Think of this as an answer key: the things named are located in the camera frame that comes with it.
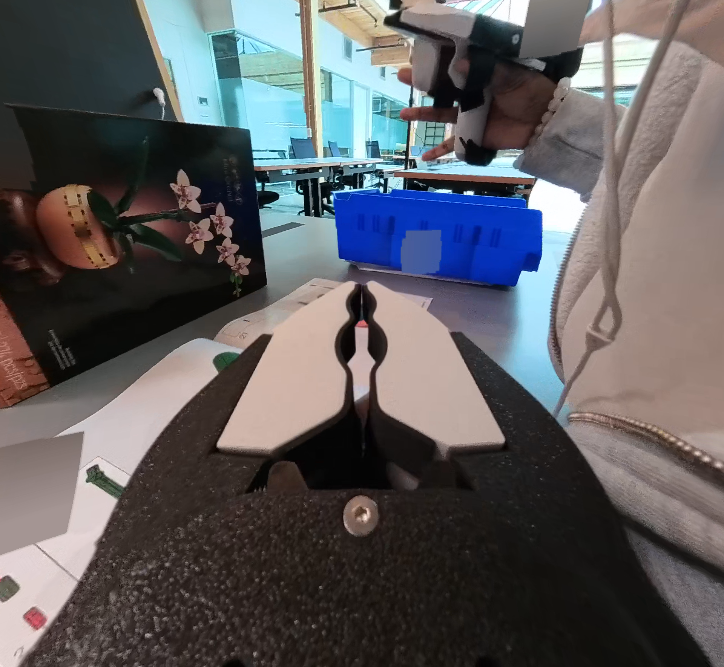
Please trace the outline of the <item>person's right hand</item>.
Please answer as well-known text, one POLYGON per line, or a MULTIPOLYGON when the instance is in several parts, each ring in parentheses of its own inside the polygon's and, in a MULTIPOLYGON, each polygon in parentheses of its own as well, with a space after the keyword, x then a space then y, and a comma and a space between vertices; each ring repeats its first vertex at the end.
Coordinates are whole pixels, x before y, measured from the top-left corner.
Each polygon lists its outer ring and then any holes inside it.
MULTIPOLYGON (((548 111, 557 84, 540 72, 510 62, 495 64, 490 83, 492 103, 484 131, 483 147, 523 150, 548 111)), ((457 109, 407 107, 400 112, 406 122, 442 122, 455 125, 455 134, 423 154, 433 161, 452 153, 457 143, 457 109)))

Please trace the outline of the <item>blue plastic bin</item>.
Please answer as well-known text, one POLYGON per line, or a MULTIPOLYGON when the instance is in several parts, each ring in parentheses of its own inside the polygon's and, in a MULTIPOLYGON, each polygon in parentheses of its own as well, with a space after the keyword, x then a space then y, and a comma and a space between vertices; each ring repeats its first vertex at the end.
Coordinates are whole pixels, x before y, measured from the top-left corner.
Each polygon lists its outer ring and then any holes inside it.
POLYGON ((516 286, 542 256, 541 212, 523 200, 365 189, 334 196, 339 257, 451 281, 516 286))

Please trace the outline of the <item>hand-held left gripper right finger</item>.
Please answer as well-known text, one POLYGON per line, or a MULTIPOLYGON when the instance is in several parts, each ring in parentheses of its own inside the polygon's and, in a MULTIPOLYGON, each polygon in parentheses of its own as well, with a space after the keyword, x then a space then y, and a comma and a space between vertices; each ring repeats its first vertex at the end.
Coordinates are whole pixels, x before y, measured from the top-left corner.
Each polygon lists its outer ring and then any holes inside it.
POLYGON ((437 449, 501 449, 502 430, 448 328, 380 283, 367 283, 367 293, 369 330, 377 326, 385 337, 374 379, 383 415, 437 449))

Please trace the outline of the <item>long wooden top office table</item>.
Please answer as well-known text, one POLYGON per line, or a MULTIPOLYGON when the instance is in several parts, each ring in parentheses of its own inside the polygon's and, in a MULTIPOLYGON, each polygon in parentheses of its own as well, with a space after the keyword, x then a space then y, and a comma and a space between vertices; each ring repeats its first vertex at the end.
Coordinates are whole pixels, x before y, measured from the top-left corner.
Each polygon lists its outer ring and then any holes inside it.
POLYGON ((384 161, 381 158, 281 158, 255 159, 254 171, 261 185, 284 182, 302 183, 304 192, 303 214, 321 218, 331 206, 323 203, 321 180, 333 181, 336 174, 351 176, 356 183, 365 174, 374 173, 384 161))

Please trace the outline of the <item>black orchid printed box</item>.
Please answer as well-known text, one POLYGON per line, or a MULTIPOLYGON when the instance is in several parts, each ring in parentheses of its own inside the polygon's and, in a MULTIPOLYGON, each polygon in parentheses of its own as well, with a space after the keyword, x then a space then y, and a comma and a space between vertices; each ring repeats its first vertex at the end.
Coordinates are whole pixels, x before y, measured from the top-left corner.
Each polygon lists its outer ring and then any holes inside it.
POLYGON ((10 105, 1 402, 12 407, 267 285, 249 132, 10 105))

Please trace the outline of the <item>white instruction booklet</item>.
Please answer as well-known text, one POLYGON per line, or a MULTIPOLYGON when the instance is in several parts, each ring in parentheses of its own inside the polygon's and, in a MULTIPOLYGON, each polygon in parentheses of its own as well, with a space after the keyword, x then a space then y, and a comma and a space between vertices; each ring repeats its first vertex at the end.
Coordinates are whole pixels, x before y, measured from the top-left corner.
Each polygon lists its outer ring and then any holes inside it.
POLYGON ((260 335, 339 282, 315 278, 276 303, 231 321, 216 339, 196 338, 158 364, 94 415, 61 435, 84 433, 67 532, 1 556, 1 664, 19 665, 46 631, 90 563, 122 488, 169 421, 260 335))

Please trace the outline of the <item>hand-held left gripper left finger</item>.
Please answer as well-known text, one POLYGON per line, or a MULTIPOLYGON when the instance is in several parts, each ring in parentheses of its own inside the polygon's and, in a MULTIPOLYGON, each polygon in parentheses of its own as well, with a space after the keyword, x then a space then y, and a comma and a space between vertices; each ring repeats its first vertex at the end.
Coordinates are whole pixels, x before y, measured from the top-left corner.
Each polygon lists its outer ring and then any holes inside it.
POLYGON ((231 321, 216 341, 249 355, 264 347, 216 447, 277 456, 354 411, 361 288, 310 281, 276 304, 231 321))

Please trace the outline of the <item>person's white jacket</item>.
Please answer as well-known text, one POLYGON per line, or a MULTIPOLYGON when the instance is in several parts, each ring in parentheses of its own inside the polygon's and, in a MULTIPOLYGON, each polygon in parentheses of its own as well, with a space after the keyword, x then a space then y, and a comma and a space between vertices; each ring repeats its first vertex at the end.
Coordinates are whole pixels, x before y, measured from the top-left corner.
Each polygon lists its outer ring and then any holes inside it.
POLYGON ((722 665, 722 67, 672 43, 619 180, 623 322, 568 432, 651 581, 722 665))

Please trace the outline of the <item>person's right forearm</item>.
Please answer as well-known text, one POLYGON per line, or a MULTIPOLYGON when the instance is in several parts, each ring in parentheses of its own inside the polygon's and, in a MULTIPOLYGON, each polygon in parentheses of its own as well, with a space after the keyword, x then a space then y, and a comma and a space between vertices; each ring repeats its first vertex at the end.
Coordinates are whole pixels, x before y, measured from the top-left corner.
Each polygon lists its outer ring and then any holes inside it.
MULTIPOLYGON (((660 40, 675 0, 612 0, 612 24, 600 7, 584 22, 584 43, 604 36, 635 35, 660 40)), ((648 93, 621 176, 623 193, 640 188, 667 155, 681 126, 689 145, 722 130, 722 3, 689 0, 673 41, 648 93)), ((604 159, 604 102, 576 89, 567 93, 520 168, 552 184, 590 195, 604 159)))

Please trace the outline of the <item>wooden pillar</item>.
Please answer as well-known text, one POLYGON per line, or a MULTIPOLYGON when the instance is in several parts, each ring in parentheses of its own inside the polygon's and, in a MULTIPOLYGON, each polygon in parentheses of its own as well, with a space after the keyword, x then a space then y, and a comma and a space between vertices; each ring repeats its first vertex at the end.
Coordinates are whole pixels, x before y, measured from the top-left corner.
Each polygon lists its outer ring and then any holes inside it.
POLYGON ((306 126, 316 156, 323 152, 321 66, 319 63, 319 0, 298 0, 301 20, 302 65, 306 126))

